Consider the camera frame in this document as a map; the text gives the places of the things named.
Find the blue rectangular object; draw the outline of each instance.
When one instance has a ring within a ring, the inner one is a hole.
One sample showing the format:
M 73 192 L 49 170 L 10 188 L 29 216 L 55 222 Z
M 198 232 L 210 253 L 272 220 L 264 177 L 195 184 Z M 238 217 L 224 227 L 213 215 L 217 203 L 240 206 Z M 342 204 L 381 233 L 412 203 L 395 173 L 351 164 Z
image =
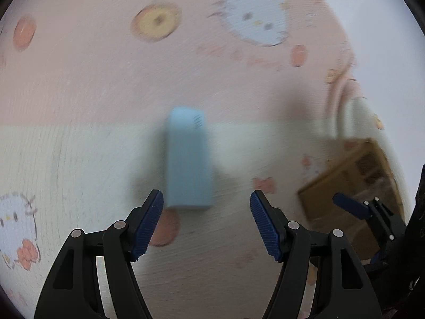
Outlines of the blue rectangular object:
M 203 111 L 176 107 L 167 136 L 168 208 L 208 208 L 212 205 L 213 171 Z

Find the open cardboard box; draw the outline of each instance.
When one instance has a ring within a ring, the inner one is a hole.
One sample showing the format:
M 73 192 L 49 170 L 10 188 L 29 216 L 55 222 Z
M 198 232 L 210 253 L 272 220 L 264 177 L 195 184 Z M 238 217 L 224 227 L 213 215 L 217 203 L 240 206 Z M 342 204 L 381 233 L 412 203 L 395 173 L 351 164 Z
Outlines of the open cardboard box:
M 337 207 L 332 197 L 344 193 L 359 202 L 380 200 L 403 217 L 403 204 L 388 160 L 373 139 L 352 140 L 356 145 L 339 162 L 298 191 L 312 230 L 329 233 L 341 229 L 361 260 L 379 250 L 367 223 Z

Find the hello kitty tablecloth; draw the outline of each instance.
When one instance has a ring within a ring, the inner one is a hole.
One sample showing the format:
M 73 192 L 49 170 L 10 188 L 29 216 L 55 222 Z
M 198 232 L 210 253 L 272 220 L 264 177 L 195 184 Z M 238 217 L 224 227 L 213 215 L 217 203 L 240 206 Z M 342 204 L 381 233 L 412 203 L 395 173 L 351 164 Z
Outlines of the hello kitty tablecloth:
M 215 205 L 165 211 L 134 264 L 154 318 L 261 318 L 280 265 L 249 194 L 308 226 L 296 191 L 347 138 L 377 139 L 406 196 L 323 0 L 14 0 L 0 28 L 0 283 L 27 318 L 72 229 L 103 230 L 165 189 L 178 105 L 208 119 Z

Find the white surface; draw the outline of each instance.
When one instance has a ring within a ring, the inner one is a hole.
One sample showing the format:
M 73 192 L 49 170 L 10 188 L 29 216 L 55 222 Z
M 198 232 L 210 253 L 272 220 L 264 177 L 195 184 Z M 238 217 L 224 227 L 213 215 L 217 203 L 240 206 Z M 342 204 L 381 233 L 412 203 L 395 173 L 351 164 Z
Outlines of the white surface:
M 414 196 L 425 163 L 425 36 L 403 0 L 326 0 L 346 30 L 360 82 Z

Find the silver pin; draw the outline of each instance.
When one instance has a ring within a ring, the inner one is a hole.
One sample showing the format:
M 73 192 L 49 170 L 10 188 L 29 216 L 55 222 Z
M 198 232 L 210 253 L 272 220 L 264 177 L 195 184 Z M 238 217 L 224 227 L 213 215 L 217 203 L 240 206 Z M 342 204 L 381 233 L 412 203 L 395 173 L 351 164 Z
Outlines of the silver pin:
M 296 221 L 288 222 L 288 227 L 291 229 L 297 230 L 300 227 L 300 224 Z
M 334 233 L 334 235 L 336 237 L 343 237 L 344 233 L 342 232 L 342 230 L 339 229 L 334 229 L 334 231 L 332 231 Z
M 122 228 L 124 228 L 124 227 L 125 227 L 125 221 L 116 221 L 116 222 L 113 224 L 113 227 L 114 227 L 115 229 L 122 229 Z
M 80 229 L 75 229 L 71 232 L 71 236 L 72 237 L 78 237 L 81 235 L 81 230 Z

